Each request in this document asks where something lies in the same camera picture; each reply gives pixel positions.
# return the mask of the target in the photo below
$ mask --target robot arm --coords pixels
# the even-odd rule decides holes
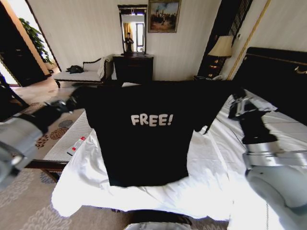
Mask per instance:
[[[48,132],[48,127],[63,113],[83,107],[81,98],[87,90],[78,88],[66,102],[46,104],[31,115],[17,114],[0,125],[0,190],[32,161],[36,154],[35,142]]]
[[[285,229],[306,229],[307,177],[293,166],[307,165],[307,151],[283,151],[262,121],[265,112],[244,91],[234,98],[229,118],[238,120],[244,133],[247,181],[274,209]]]

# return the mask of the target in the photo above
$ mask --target mattress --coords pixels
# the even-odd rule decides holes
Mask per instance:
[[[93,130],[67,164],[52,194],[53,207],[70,216],[81,206],[123,211],[153,209],[199,219],[229,220],[228,229],[282,229],[274,211],[248,185],[236,121],[227,118],[225,103],[209,132],[193,133],[187,159],[189,177],[164,186],[110,186]],[[307,149],[307,127],[280,113],[264,122],[285,150]]]

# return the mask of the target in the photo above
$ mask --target floor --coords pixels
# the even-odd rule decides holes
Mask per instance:
[[[32,113],[44,102],[65,99],[75,89],[72,83],[62,82],[58,89],[52,78],[34,85],[14,88],[30,107]],[[41,159],[69,129],[83,110],[63,115],[49,132],[36,142],[37,158]],[[55,183],[42,171],[24,169],[5,190],[0,192],[0,229],[2,230],[122,230],[136,212],[116,213],[109,208],[82,207],[69,218],[63,218],[53,209],[50,199]],[[225,230],[228,222],[210,218],[192,219],[193,229]]]

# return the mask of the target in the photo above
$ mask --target framed painting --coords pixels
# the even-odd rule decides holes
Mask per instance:
[[[181,0],[149,0],[149,33],[176,33]]]

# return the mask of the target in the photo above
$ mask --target lamp shade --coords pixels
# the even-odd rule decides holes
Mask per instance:
[[[216,57],[231,57],[233,36],[220,36],[208,55]]]

